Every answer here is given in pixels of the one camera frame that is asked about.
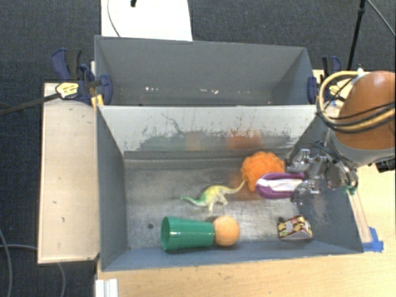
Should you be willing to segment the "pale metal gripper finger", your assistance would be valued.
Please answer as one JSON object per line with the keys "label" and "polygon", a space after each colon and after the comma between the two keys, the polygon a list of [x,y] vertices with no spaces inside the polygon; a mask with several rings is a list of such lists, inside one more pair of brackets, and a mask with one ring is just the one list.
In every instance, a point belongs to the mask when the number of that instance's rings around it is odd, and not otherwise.
{"label": "pale metal gripper finger", "polygon": [[311,150],[302,148],[292,159],[288,161],[286,172],[289,174],[303,174],[308,177],[311,167]]}
{"label": "pale metal gripper finger", "polygon": [[291,197],[291,202],[294,204],[302,204],[306,196],[312,192],[313,182],[311,180],[304,180],[300,183]]}

